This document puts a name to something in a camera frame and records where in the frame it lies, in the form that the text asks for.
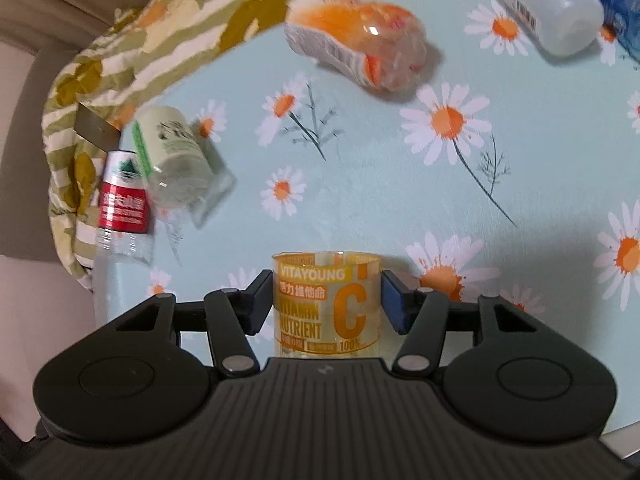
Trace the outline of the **yellow vitamin C cup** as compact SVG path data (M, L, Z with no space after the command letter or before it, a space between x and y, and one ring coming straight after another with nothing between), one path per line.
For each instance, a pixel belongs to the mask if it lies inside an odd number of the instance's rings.
M288 351L347 356L381 336L382 258L367 252L272 257L274 336Z

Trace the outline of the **red label plastic cup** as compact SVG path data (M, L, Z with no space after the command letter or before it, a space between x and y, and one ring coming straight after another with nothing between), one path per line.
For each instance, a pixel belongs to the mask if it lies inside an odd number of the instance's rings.
M92 274L97 326L128 308L124 300L137 295L137 281L149 270L153 249L151 209L137 155L112 151L100 188Z

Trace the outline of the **green label clear cup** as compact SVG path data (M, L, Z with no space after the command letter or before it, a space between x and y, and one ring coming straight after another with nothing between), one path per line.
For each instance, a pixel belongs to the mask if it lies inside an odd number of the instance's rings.
M213 142L171 106L137 113L131 133L153 209L158 214L185 211L194 226L205 226L235 186L235 176Z

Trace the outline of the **white blue-cap label cup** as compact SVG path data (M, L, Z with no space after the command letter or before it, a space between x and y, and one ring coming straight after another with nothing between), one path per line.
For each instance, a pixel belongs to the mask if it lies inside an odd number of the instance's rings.
M599 0L502 0L544 52L569 58L599 36L604 10Z

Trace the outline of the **light blue daisy tablecloth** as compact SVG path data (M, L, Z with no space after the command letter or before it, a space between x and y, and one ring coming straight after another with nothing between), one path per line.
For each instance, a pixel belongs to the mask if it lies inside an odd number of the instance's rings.
M374 252L410 286L499 294L601 360L608 422L639 417L639 65L599 40L550 62L497 0L383 0L433 46L416 92L378 96L295 54L282 28L160 102L230 171L196 226L157 222L153 260L114 262L102 321L147 296L242 288L279 252Z

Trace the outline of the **grey bed headboard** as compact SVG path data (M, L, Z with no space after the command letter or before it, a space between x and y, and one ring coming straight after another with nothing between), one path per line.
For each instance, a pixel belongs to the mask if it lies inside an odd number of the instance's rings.
M41 118L58 73L79 52L50 42L35 56L12 116L1 159L1 253L10 258L57 262L48 216L50 171Z

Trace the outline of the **brown cardboard piece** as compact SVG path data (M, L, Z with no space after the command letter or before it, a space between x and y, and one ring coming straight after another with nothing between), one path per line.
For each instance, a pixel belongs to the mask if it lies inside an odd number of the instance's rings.
M105 153L116 151L119 147L120 130L81 103L77 105L74 130L78 136Z

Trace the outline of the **striped floral duvet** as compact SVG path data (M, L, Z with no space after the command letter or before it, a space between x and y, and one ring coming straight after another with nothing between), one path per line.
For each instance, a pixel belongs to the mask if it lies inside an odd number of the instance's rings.
M92 287L104 151L75 131L78 107L116 130L170 86L224 52L280 24L295 0L150 0L115 24L58 74L42 115L50 171L49 220L63 268Z

